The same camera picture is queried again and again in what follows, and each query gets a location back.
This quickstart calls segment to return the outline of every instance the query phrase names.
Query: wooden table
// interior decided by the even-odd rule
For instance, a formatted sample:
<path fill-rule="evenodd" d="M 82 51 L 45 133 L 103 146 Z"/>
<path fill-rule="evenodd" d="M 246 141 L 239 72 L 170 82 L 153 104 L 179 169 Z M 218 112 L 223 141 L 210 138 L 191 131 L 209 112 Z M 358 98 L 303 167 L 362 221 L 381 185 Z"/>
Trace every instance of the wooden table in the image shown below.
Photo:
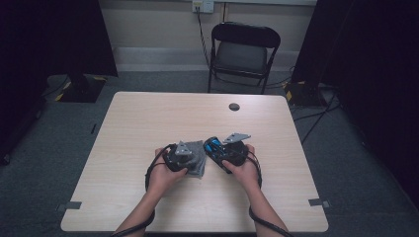
<path fill-rule="evenodd" d="M 239 111 L 231 111 L 236 103 Z M 118 92 L 67 209 L 64 231 L 114 231 L 145 193 L 154 150 L 180 140 L 233 132 L 256 148 L 262 190 L 291 232 L 323 232 L 328 223 L 285 98 L 280 96 Z M 253 232 L 246 194 L 207 158 L 204 176 L 178 182 L 156 208 L 150 232 Z"/>

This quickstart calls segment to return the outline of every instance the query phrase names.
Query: person's left arm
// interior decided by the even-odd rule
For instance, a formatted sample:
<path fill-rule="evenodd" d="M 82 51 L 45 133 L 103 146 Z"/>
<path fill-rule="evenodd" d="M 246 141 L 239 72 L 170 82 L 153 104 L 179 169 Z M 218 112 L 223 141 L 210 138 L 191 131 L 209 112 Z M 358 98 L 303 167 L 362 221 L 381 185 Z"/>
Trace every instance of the person's left arm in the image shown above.
<path fill-rule="evenodd" d="M 157 155 L 161 148 L 155 150 Z M 151 172 L 150 182 L 147 192 L 142 197 L 138 205 L 133 209 L 124 222 L 118 227 L 115 233 L 127 230 L 145 222 L 152 214 L 157 203 L 161 200 L 164 193 L 170 189 L 177 181 L 182 179 L 188 172 L 183 169 L 179 172 L 172 172 L 164 163 L 163 157 L 160 156 L 156 161 L 156 166 Z M 145 227 L 127 236 L 141 237 L 144 235 Z"/>

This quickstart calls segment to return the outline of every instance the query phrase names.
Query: gray cloth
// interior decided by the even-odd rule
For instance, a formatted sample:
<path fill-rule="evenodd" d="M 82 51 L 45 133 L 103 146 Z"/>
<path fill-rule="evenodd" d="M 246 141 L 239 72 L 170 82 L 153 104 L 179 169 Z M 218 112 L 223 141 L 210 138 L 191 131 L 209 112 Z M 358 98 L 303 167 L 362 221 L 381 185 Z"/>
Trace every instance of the gray cloth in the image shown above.
<path fill-rule="evenodd" d="M 202 177 L 206 166 L 207 155 L 204 150 L 204 143 L 200 141 L 185 142 L 185 145 L 192 151 L 192 159 L 182 166 L 190 167 L 188 175 Z"/>

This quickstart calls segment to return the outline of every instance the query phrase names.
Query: gray carpet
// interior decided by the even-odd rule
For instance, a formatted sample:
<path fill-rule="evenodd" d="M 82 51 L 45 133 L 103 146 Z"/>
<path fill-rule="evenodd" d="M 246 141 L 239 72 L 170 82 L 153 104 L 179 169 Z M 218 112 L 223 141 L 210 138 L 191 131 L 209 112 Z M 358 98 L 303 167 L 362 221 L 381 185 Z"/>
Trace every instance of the gray carpet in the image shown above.
<path fill-rule="evenodd" d="M 268 82 L 272 89 L 266 94 L 283 95 L 274 83 L 289 76 L 288 72 L 273 72 Z M 55 102 L 59 91 L 46 96 L 42 116 L 11 153 L 11 164 L 0 167 L 0 236 L 108 236 L 63 232 L 63 212 L 55 209 L 71 199 L 112 97 L 118 91 L 205 93 L 207 78 L 205 71 L 121 72 L 120 78 L 109 78 L 95 104 Z M 50 88 L 45 92 L 59 87 L 64 79 L 50 77 Z M 214 93 L 260 92 L 260 88 L 221 82 L 213 86 Z M 327 100 L 332 94 L 332 90 L 324 91 Z M 339 105 L 337 99 L 332 103 L 332 107 Z M 295 119 L 322 112 L 295 107 L 291 111 Z M 317 118 L 295 122 L 301 139 Z M 329 230 L 294 236 L 419 235 L 417 210 L 387 169 L 363 146 L 356 125 L 340 108 L 323 116 L 304 141 L 303 149 L 320 197 L 331 204 L 325 208 Z"/>

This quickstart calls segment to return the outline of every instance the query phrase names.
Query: forearm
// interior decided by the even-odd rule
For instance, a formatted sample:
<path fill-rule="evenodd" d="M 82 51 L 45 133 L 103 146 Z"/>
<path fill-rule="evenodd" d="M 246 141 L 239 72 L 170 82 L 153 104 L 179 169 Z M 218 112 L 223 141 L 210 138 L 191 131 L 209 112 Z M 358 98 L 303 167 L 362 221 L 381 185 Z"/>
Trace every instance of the forearm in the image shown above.
<path fill-rule="evenodd" d="M 124 220 L 124 222 L 118 227 L 115 233 L 119 233 L 123 230 L 132 228 L 140 223 L 146 221 L 153 212 L 157 203 L 160 201 L 162 194 L 156 192 L 147 192 L 142 197 L 141 201 L 135 207 L 135 209 L 129 214 L 129 216 Z M 143 236 L 145 228 L 136 231 L 127 236 Z"/>
<path fill-rule="evenodd" d="M 246 188 L 246 194 L 249 198 L 250 206 L 252 207 L 253 213 L 259 218 L 271 222 L 279 226 L 280 228 L 288 231 L 287 226 L 277 215 L 275 210 L 271 207 L 268 200 L 259 189 L 259 187 Z M 258 237 L 264 236 L 282 236 L 281 234 L 259 224 L 255 221 L 255 227 Z"/>

